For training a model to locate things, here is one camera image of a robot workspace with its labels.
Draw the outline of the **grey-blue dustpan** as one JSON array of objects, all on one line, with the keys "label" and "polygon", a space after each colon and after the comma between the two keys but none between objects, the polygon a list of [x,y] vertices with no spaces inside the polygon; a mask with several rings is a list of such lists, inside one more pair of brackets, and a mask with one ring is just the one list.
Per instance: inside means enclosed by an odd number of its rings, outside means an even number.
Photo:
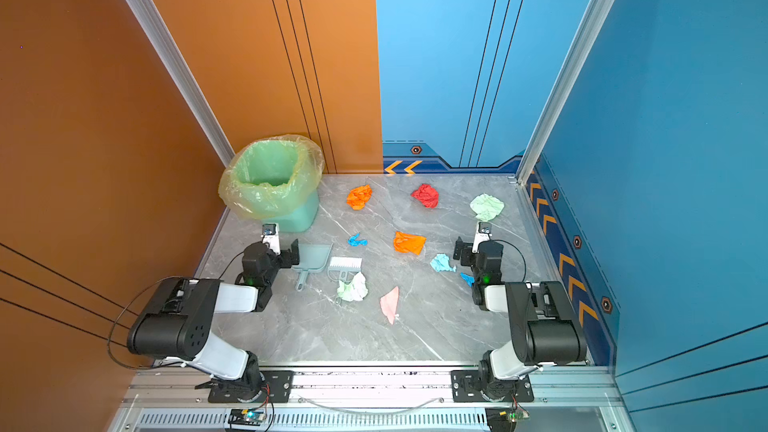
[{"label": "grey-blue dustpan", "polygon": [[298,274],[295,289],[297,292],[301,292],[311,274],[322,273],[326,270],[331,257],[332,246],[300,243],[298,251],[299,263],[293,265],[292,270]]}]

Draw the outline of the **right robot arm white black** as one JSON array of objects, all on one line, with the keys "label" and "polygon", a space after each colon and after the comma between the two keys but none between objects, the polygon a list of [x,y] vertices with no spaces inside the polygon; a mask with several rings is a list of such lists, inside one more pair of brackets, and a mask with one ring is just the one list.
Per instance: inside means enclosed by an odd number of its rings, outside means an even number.
[{"label": "right robot arm white black", "polygon": [[488,401],[532,401],[528,376],[543,365],[570,365],[587,358],[588,345],[563,285],[558,281],[502,279],[504,244],[457,239],[453,258],[472,271],[473,303],[507,316],[510,340],[484,353],[475,373],[459,380],[467,396]]}]

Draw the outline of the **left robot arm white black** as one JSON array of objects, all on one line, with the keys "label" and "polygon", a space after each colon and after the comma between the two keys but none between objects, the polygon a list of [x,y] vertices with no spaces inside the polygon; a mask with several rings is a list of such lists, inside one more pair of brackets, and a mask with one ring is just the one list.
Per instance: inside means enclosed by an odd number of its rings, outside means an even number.
[{"label": "left robot arm white black", "polygon": [[278,273],[300,262],[299,241],[274,251],[264,241],[245,248],[243,271],[233,283],[220,279],[161,280],[127,336],[127,349],[152,359],[174,359],[206,373],[200,389],[211,402],[253,402],[270,389],[255,353],[235,347],[212,331],[217,314],[259,313],[273,296]]}]

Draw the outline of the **blue paper scrap right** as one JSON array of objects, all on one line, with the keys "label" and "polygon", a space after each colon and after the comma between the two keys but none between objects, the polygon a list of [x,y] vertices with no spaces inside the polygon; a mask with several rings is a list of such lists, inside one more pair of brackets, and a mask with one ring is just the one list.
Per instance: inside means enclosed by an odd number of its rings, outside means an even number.
[{"label": "blue paper scrap right", "polygon": [[462,278],[462,280],[469,286],[472,287],[475,283],[475,279],[473,276],[468,275],[466,273],[460,273],[459,276]]}]

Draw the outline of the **light blue paper scrap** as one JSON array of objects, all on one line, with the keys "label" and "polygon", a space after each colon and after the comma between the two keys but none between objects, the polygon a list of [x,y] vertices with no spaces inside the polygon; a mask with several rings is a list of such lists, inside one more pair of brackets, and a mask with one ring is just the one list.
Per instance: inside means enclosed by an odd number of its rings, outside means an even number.
[{"label": "light blue paper scrap", "polygon": [[455,273],[456,267],[450,262],[450,258],[447,254],[437,254],[430,261],[431,268],[438,273]]}]

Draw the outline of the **light green paper scrap far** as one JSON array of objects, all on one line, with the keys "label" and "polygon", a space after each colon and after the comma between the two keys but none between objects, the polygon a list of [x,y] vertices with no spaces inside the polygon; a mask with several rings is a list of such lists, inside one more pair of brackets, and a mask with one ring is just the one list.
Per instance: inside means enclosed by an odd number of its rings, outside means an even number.
[{"label": "light green paper scrap far", "polygon": [[503,201],[489,194],[478,195],[470,202],[470,209],[480,222],[492,221],[502,213],[504,208]]}]

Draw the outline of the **light green paper scrap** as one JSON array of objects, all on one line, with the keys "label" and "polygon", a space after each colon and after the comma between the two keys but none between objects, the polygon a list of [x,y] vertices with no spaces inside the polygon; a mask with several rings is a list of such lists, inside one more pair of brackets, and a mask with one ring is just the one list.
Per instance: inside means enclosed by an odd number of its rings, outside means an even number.
[{"label": "light green paper scrap", "polygon": [[502,213],[504,208],[503,201],[489,194],[478,195],[470,202],[470,209],[480,222],[492,221]]},{"label": "light green paper scrap", "polygon": [[362,272],[356,273],[348,281],[338,281],[337,299],[340,301],[360,302],[367,297],[368,293],[366,278]]}]

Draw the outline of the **green trash bin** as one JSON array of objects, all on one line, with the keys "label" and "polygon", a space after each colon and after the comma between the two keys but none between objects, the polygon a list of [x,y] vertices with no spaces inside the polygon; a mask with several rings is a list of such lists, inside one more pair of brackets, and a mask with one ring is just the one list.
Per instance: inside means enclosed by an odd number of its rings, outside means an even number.
[{"label": "green trash bin", "polygon": [[302,233],[313,224],[319,209],[317,191],[309,194],[306,201],[293,212],[280,217],[263,219],[265,224],[275,224],[280,233]]}]

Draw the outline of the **orange paper scrap centre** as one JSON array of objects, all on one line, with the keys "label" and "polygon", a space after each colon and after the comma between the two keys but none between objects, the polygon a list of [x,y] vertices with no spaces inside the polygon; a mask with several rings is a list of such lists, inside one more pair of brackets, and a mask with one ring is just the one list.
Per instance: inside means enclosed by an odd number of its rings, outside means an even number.
[{"label": "orange paper scrap centre", "polygon": [[425,244],[425,237],[400,231],[395,232],[395,237],[393,239],[394,250],[400,253],[412,253],[414,255],[420,255]]}]

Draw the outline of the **orange paper scrap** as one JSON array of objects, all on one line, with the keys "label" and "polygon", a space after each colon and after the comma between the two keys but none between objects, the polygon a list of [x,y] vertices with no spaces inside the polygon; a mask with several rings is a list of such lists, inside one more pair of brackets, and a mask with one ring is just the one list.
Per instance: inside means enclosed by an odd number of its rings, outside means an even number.
[{"label": "orange paper scrap", "polygon": [[425,237],[400,231],[395,232],[395,237],[393,239],[394,250],[400,253],[412,253],[414,255],[420,255],[425,244]]},{"label": "orange paper scrap", "polygon": [[368,184],[352,189],[346,198],[346,203],[352,210],[359,211],[365,208],[373,194],[372,187]]}]

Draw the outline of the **yellow plastic bin liner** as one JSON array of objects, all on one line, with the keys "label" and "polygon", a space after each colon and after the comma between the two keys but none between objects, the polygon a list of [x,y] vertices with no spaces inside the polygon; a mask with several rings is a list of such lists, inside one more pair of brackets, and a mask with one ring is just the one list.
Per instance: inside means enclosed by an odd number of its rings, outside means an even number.
[{"label": "yellow plastic bin liner", "polygon": [[300,135],[268,137],[242,149],[225,168],[219,197],[233,212],[256,220],[287,216],[302,207],[321,181],[325,159]]}]

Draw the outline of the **red paper scrap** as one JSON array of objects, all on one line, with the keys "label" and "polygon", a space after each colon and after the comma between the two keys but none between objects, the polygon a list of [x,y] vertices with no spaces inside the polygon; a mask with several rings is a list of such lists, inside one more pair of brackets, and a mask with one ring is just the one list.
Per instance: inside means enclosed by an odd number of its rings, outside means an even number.
[{"label": "red paper scrap", "polygon": [[429,184],[421,184],[411,196],[425,208],[434,209],[439,204],[439,192]]}]

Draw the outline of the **small blue paper scrap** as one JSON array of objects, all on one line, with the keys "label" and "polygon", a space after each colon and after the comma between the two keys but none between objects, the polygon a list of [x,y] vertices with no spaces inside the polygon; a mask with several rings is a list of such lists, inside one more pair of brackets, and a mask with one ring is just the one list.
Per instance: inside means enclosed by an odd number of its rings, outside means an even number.
[{"label": "small blue paper scrap", "polygon": [[348,244],[349,244],[350,246],[353,246],[353,247],[358,247],[358,246],[366,246],[366,245],[368,244],[368,240],[367,240],[367,239],[362,239],[362,238],[360,237],[360,234],[359,234],[359,233],[357,233],[357,234],[355,234],[355,235],[352,235],[352,236],[351,236],[351,237],[350,237],[350,238],[347,240],[347,242],[348,242]]}]

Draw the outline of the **light green paper scrap near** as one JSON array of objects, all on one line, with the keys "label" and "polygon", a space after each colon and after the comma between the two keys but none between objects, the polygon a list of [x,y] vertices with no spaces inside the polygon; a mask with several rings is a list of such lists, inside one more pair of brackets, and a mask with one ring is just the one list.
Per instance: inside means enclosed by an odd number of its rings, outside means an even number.
[{"label": "light green paper scrap near", "polygon": [[348,281],[338,281],[337,299],[340,301],[360,302],[367,297],[368,293],[366,278],[362,272],[356,273]]}]

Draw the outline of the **pink paper scrap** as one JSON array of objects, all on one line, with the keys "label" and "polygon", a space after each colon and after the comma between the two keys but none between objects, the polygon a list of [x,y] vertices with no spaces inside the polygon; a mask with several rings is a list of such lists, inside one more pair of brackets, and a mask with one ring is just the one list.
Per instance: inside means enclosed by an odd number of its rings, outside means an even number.
[{"label": "pink paper scrap", "polygon": [[397,318],[397,307],[400,290],[395,286],[390,292],[380,298],[380,309],[390,325],[393,325]]}]

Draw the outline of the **orange paper scrap far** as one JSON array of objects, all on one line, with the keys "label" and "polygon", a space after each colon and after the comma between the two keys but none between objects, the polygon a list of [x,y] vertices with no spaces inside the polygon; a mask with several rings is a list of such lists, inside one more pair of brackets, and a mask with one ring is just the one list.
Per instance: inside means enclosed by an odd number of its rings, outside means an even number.
[{"label": "orange paper scrap far", "polygon": [[352,189],[346,198],[346,203],[352,210],[359,211],[365,208],[373,194],[372,187],[368,184]]}]

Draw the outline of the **left circuit board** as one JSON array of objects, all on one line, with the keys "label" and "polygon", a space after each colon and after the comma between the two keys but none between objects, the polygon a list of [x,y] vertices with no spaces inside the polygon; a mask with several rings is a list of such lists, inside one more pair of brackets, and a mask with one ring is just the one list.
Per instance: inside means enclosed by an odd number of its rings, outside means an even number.
[{"label": "left circuit board", "polygon": [[233,408],[229,411],[226,427],[234,431],[264,431],[268,425],[268,414],[261,409]]}]

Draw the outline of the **circuit board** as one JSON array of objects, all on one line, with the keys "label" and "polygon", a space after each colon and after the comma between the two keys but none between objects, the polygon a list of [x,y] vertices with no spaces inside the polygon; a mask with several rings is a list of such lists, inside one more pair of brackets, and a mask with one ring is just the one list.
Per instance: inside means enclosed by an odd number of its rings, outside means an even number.
[{"label": "circuit board", "polygon": [[486,423],[491,432],[515,432],[530,418],[524,408],[486,408]]},{"label": "circuit board", "polygon": [[268,414],[261,409],[233,408],[229,411],[226,427],[234,431],[264,431],[268,425]]}]

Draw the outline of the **right circuit board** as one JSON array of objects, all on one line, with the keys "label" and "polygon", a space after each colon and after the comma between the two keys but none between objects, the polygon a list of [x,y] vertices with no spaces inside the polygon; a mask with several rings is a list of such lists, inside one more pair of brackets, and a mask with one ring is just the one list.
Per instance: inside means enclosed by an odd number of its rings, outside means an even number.
[{"label": "right circuit board", "polygon": [[486,408],[486,423],[491,432],[515,432],[530,418],[524,408]]}]

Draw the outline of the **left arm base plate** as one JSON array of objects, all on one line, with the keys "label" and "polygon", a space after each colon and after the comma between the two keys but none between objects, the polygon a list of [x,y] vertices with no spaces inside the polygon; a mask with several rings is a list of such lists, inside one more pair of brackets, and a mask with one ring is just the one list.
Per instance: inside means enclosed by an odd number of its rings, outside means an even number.
[{"label": "left arm base plate", "polygon": [[254,379],[247,375],[238,380],[211,379],[195,389],[208,389],[207,401],[214,404],[283,404],[289,401],[293,379],[291,370],[267,370],[258,372]]}]

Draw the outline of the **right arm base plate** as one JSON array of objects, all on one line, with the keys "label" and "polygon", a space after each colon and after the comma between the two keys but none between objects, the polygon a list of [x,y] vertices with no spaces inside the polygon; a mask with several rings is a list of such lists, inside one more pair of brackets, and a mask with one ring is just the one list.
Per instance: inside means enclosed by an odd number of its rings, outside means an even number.
[{"label": "right arm base plate", "polygon": [[535,400],[528,377],[516,380],[500,380],[477,369],[452,370],[450,372],[453,401],[470,402],[518,402]]}]

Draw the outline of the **aluminium mounting rail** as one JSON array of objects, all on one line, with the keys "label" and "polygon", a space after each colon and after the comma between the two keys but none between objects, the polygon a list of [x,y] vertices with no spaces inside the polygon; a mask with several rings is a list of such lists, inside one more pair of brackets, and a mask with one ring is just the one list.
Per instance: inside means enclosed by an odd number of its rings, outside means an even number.
[{"label": "aluminium mounting rail", "polygon": [[268,414],[264,431],[490,431],[486,408],[524,408],[516,431],[631,431],[613,377],[604,367],[543,367],[528,378],[532,403],[453,401],[450,372],[475,369],[451,362],[289,363],[294,372],[283,404],[207,401],[203,377],[188,369],[139,372],[109,425],[111,431],[234,431],[229,411]]}]

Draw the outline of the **right aluminium corner post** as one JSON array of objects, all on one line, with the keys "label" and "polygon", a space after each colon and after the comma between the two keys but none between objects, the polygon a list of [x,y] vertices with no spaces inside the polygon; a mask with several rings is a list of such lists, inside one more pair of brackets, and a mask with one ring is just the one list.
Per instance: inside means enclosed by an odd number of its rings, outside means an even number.
[{"label": "right aluminium corner post", "polygon": [[516,180],[524,186],[556,125],[615,0],[589,0],[525,149]]}]

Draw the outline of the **aluminium corner post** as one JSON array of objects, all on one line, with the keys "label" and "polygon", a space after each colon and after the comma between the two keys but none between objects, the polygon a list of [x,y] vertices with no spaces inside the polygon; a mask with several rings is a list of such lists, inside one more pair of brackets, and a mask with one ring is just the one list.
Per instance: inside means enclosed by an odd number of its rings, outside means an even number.
[{"label": "aluminium corner post", "polygon": [[525,149],[516,180],[524,186],[556,125],[615,0],[589,0]]},{"label": "aluminium corner post", "polygon": [[153,0],[125,0],[194,118],[224,165],[233,148]]}]

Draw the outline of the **left aluminium corner post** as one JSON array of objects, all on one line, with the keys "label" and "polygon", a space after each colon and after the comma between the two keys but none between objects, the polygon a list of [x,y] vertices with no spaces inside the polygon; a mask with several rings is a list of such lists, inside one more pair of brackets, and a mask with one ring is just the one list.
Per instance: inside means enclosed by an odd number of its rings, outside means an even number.
[{"label": "left aluminium corner post", "polygon": [[224,165],[233,148],[153,0],[125,0],[194,118]]}]

